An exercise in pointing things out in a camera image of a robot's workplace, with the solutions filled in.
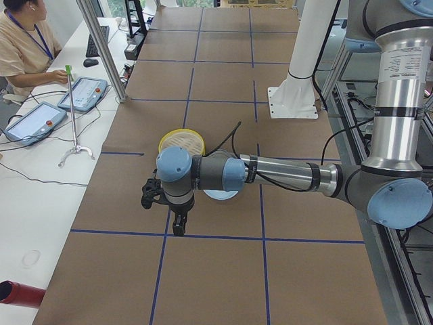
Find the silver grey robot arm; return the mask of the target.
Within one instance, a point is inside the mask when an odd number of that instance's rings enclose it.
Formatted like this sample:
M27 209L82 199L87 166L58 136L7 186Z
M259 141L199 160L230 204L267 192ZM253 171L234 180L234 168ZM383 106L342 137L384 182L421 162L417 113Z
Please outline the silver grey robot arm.
M421 180L415 154L428 62L432 53L431 1L351 1L347 41L363 51L381 50L369 156L359 166L283 161L214 150L191 156L171 146L159 153L143 187L142 206L164 204L175 214L173 232L185 233L196 190L237 192L268 183L291 192L321 192L403 230L423 221L432 193Z

